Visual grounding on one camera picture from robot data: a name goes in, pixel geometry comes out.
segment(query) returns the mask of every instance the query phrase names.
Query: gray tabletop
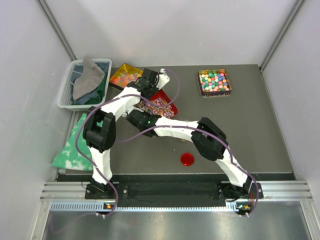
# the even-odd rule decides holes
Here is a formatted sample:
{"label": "gray tabletop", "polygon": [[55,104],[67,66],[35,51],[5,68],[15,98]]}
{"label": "gray tabletop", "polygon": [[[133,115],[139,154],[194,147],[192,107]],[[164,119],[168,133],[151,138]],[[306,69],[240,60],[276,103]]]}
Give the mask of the gray tabletop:
{"label": "gray tabletop", "polygon": [[[148,67],[158,71],[166,67]],[[235,158],[253,173],[291,173],[292,166],[279,132],[273,110],[257,65],[170,66],[180,78],[180,94],[174,104],[177,120],[197,121],[210,118],[227,135]],[[225,97],[202,98],[197,83],[197,71],[225,68],[232,92]],[[117,69],[113,68],[111,76]],[[172,99],[177,92],[175,78],[164,87]],[[120,91],[109,87],[107,99]],[[138,133],[124,118],[117,123],[117,139],[127,139]],[[191,153],[191,166],[181,163],[181,155]],[[172,137],[140,136],[111,149],[111,169],[114,174],[222,173],[217,164],[201,157],[191,142]]]}

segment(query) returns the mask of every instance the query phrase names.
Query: gray floor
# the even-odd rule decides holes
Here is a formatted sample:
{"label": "gray floor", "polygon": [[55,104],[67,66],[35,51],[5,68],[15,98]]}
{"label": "gray floor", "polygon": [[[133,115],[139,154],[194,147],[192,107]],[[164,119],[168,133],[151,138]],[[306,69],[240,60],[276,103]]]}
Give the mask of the gray floor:
{"label": "gray floor", "polygon": [[[54,231],[81,212],[50,212]],[[311,240],[298,202],[262,202],[250,218],[225,212],[116,212],[80,218],[44,240]]]}
{"label": "gray floor", "polygon": [[[158,71],[160,67],[149,67]],[[286,147],[257,65],[170,66],[180,78],[180,94],[175,101],[177,120],[210,118],[226,135],[235,158],[252,173],[291,173]],[[232,85],[226,97],[202,98],[197,71],[225,68]],[[172,99],[177,91],[175,78],[164,91]],[[112,87],[108,99],[120,91]],[[138,131],[125,119],[117,122],[117,139],[127,139]],[[195,162],[186,167],[180,157],[192,153]],[[111,169],[115,174],[222,173],[217,164],[200,156],[192,143],[176,138],[140,136],[111,149]]]}

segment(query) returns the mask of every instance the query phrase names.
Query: metal post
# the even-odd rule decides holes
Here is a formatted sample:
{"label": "metal post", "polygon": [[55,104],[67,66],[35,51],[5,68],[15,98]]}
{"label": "metal post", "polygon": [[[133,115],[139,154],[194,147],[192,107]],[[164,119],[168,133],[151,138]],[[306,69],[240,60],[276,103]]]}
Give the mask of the metal post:
{"label": "metal post", "polygon": [[287,30],[291,26],[293,20],[297,16],[298,12],[302,8],[303,4],[306,0],[297,0],[288,16],[286,21],[284,22],[284,25],[282,26],[280,32],[278,33],[276,39],[274,40],[273,44],[271,45],[270,50],[268,51],[267,55],[265,56],[264,60],[261,63],[260,71],[261,73],[265,70],[266,66],[268,65],[268,62],[270,61],[271,57],[275,53],[276,49],[278,48],[279,44],[281,43],[282,39],[284,38]]}
{"label": "metal post", "polygon": [[52,29],[54,30],[55,34],[57,35],[60,43],[62,44],[64,50],[68,54],[70,60],[71,61],[76,60],[77,59],[76,55],[74,54],[72,48],[70,47],[65,35],[61,31],[61,29],[60,29],[54,15],[52,14],[48,4],[46,3],[46,1],[45,0],[36,0],[36,1],[39,4],[39,7],[41,8],[41,10],[43,11],[45,17],[49,21]]}

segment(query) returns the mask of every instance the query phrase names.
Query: blue cloth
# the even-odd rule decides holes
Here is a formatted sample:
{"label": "blue cloth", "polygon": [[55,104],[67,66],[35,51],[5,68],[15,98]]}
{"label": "blue cloth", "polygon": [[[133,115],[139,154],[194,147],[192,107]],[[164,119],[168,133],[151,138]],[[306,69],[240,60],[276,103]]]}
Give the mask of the blue cloth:
{"label": "blue cloth", "polygon": [[[103,70],[103,72],[106,74],[108,73],[109,70],[109,62],[96,62],[96,64]],[[75,65],[73,68],[73,72],[71,74],[71,78],[70,81],[71,83],[75,83],[76,79],[79,78],[81,76],[81,74],[84,71],[84,66],[83,65]],[[77,105],[84,105],[86,102],[88,102],[90,99],[98,99],[99,95],[97,93],[97,88],[95,90],[93,90],[92,92],[87,93],[86,95],[80,97],[78,100],[74,100],[74,98],[72,97],[74,94],[74,86],[71,85],[71,101],[73,104],[77,104]]]}

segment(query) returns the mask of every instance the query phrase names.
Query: yellow tray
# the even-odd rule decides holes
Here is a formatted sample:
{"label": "yellow tray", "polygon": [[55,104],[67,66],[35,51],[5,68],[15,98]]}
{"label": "yellow tray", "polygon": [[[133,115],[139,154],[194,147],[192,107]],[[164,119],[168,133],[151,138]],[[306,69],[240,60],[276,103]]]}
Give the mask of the yellow tray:
{"label": "yellow tray", "polygon": [[141,77],[142,73],[141,69],[124,63],[110,78],[110,83],[124,88],[128,83],[136,81],[138,77]]}

